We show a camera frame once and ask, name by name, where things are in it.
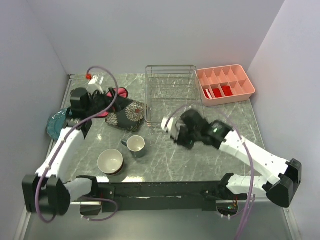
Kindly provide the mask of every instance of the cup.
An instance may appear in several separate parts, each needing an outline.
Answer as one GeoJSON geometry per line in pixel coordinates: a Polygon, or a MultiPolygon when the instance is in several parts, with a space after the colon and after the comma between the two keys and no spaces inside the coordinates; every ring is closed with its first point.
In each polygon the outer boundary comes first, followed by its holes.
{"type": "Polygon", "coordinates": [[[97,165],[107,175],[117,174],[124,166],[124,158],[118,150],[108,149],[100,154],[97,165]]]}
{"type": "Polygon", "coordinates": [[[121,143],[130,150],[134,158],[142,158],[146,155],[146,142],[142,136],[134,135],[129,137],[128,140],[122,139],[121,143]]]}

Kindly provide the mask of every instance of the wire basket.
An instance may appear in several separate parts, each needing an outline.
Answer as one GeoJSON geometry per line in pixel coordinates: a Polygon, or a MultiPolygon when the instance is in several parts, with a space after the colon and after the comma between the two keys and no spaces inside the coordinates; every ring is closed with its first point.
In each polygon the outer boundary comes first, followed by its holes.
{"type": "MultiPolygon", "coordinates": [[[[182,105],[201,101],[197,68],[194,65],[148,65],[145,67],[145,121],[159,129],[164,117],[182,105]]],[[[194,106],[203,116],[204,108],[194,106]]]]}

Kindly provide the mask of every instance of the pink tray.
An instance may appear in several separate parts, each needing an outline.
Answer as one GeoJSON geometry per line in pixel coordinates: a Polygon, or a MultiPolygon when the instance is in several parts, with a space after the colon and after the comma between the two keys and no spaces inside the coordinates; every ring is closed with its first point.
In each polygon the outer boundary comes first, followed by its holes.
{"type": "Polygon", "coordinates": [[[197,70],[197,75],[202,103],[205,106],[246,101],[256,91],[240,65],[203,68],[197,70]],[[233,95],[226,96],[222,90],[223,86],[229,86],[233,95]],[[216,97],[213,89],[219,89],[222,97],[216,97]],[[212,99],[206,97],[205,91],[208,91],[212,99]]]}

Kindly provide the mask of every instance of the dish rack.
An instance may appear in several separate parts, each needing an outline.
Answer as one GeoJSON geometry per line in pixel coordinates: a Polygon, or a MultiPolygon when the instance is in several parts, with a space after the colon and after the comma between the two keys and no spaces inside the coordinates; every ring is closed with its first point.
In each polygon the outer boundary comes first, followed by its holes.
{"type": "Polygon", "coordinates": [[[240,65],[199,69],[197,75],[202,103],[207,107],[246,101],[256,91],[240,65]]]}
{"type": "MultiPolygon", "coordinates": [[[[160,129],[164,117],[170,116],[182,105],[200,102],[200,88],[196,86],[198,82],[197,68],[194,65],[146,66],[146,124],[151,128],[160,129]]],[[[193,105],[192,107],[204,116],[202,104],[193,105]]]]}

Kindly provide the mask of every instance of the table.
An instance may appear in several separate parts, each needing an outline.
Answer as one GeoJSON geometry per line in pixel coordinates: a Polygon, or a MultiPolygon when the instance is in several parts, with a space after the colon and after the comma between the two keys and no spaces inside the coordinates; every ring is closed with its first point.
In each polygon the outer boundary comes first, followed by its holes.
{"type": "MultiPolygon", "coordinates": [[[[126,88],[129,98],[145,101],[144,74],[117,74],[115,78],[121,88],[126,88]]],[[[73,75],[66,90],[63,107],[70,106],[70,92],[86,87],[85,75],[73,75]]],[[[105,75],[102,87],[113,87],[113,80],[105,75]]],[[[216,106],[224,112],[239,128],[241,134],[264,148],[258,124],[251,102],[243,101],[216,106]]],[[[224,117],[212,108],[204,108],[209,122],[224,117]]],[[[196,143],[190,151],[172,142],[168,134],[151,131],[144,123],[139,132],[133,133],[109,126],[105,119],[94,119],[92,127],[82,144],[74,154],[69,165],[66,179],[74,180],[79,175],[97,176],[99,182],[181,182],[181,181],[219,181],[226,173],[249,175],[250,167],[234,157],[219,152],[213,147],[196,143]],[[146,140],[147,155],[134,159],[120,143],[132,135],[140,135],[146,140]],[[106,176],[97,167],[99,155],[107,149],[119,150],[124,159],[124,167],[115,176],[106,176]]]]}

